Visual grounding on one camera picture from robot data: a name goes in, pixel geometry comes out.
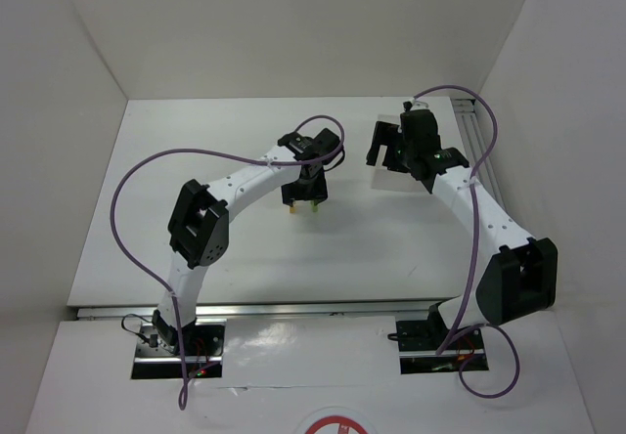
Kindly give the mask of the white perforated plastic basket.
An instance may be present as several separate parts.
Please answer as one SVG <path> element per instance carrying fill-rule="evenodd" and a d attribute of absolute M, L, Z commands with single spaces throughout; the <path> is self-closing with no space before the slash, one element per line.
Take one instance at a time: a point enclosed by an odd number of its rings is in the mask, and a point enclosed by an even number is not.
<path fill-rule="evenodd" d="M 400 126 L 400 118 L 398 115 L 379 114 L 377 121 L 384 121 Z M 408 172 L 392 170 L 389 166 L 383 166 L 382 161 L 385 154 L 385 147 L 380 149 L 379 160 L 374 168 L 371 179 L 371 188 L 378 191 L 407 193 L 420 195 L 425 192 L 424 186 L 416 181 Z"/>

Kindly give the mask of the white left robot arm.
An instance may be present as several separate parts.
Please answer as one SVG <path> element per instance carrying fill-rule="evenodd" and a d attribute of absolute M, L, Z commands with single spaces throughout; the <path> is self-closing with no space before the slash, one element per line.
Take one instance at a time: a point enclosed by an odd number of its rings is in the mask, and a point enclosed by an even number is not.
<path fill-rule="evenodd" d="M 291 132 L 263 155 L 258 165 L 206 185 L 196 180 L 181 189 L 167 229 L 172 259 L 166 292 L 152 322 L 161 340 L 179 350 L 177 328 L 190 339 L 196 306 L 209 266 L 222 258 L 229 246 L 230 223 L 257 200 L 279 189 L 283 205 L 297 202 L 312 207 L 328 198 L 325 166 L 331 152 L 341 152 L 340 137 L 323 129 L 311 138 Z"/>

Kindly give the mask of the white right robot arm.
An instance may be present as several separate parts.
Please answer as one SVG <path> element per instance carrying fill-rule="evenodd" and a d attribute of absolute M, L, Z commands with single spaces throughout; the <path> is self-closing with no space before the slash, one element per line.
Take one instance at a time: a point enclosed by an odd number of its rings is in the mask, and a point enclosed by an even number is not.
<path fill-rule="evenodd" d="M 446 205 L 470 232 L 469 279 L 461 296 L 432 305 L 428 336 L 445 349 L 458 330 L 508 322 L 552 307 L 558 249 L 518 225 L 485 190 L 456 148 L 443 148 L 427 108 L 375 124 L 368 165 L 406 173 Z"/>

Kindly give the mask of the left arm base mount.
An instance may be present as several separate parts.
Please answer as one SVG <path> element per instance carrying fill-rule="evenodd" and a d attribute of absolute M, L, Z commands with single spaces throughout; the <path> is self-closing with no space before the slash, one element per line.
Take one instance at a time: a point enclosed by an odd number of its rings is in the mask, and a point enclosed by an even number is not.
<path fill-rule="evenodd" d="M 177 345 L 170 346 L 145 317 L 127 314 L 121 328 L 136 337 L 131 378 L 134 380 L 181 379 Z M 225 342 L 225 321 L 198 321 L 185 342 L 186 367 L 191 378 L 220 378 Z"/>

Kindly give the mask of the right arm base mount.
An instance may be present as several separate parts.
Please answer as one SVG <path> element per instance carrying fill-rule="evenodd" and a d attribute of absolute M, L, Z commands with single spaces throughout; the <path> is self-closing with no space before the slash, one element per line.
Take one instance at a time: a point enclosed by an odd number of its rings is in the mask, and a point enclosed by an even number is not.
<path fill-rule="evenodd" d="M 397 321 L 396 330 L 387 336 L 397 345 L 401 374 L 489 370 L 481 332 L 477 329 L 451 343 L 441 355 L 435 354 L 447 330 L 426 320 Z"/>

